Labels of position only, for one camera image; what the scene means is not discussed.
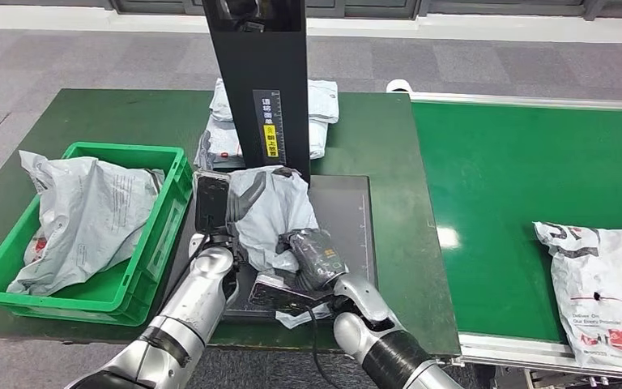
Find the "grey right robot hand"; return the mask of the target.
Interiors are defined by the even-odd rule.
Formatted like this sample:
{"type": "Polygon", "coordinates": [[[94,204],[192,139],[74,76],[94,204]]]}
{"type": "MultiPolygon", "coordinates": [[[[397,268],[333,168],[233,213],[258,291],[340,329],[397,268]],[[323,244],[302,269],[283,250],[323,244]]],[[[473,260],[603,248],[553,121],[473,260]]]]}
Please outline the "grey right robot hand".
{"type": "Polygon", "coordinates": [[[300,291],[320,291],[348,273],[348,267],[323,229],[293,229],[279,235],[276,252],[290,252],[298,264],[292,287],[300,291]]]}

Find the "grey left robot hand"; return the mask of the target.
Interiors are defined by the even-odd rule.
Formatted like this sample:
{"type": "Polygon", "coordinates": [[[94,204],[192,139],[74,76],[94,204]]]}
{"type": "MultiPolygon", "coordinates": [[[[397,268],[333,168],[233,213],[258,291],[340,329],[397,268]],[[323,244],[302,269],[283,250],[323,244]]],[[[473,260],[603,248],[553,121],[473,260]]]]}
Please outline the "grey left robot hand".
{"type": "Polygon", "coordinates": [[[228,188],[228,200],[226,208],[227,223],[236,223],[241,220],[266,188],[266,174],[256,173],[253,183],[242,194],[237,194],[232,186],[228,188]]]}

